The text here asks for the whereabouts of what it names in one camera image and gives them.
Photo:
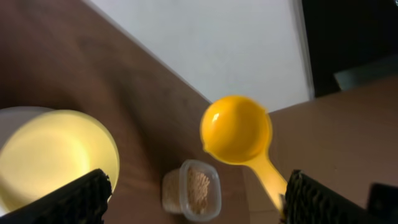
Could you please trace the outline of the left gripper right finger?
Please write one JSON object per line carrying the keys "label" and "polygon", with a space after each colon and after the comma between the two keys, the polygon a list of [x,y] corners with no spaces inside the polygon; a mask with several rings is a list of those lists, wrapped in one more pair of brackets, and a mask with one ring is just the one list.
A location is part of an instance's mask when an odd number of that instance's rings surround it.
{"label": "left gripper right finger", "polygon": [[365,209],[294,170],[282,199],[281,223],[397,224],[397,187],[373,183]]}

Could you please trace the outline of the yellow measuring scoop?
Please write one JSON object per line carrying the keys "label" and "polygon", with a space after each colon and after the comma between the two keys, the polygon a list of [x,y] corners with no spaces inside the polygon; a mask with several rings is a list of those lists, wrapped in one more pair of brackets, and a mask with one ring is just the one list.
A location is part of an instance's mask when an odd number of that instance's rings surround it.
{"label": "yellow measuring scoop", "polygon": [[229,165],[247,166],[269,199],[284,214],[287,181],[269,159],[272,123],[267,110],[244,96],[226,96],[212,103],[200,123],[203,150]]}

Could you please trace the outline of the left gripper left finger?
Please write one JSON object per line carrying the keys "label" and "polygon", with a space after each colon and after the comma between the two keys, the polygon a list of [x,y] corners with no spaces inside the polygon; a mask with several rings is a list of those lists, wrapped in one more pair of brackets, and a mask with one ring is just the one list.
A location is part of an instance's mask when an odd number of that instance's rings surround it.
{"label": "left gripper left finger", "polygon": [[1,217],[1,224],[104,224],[112,195],[109,177],[95,169]]}

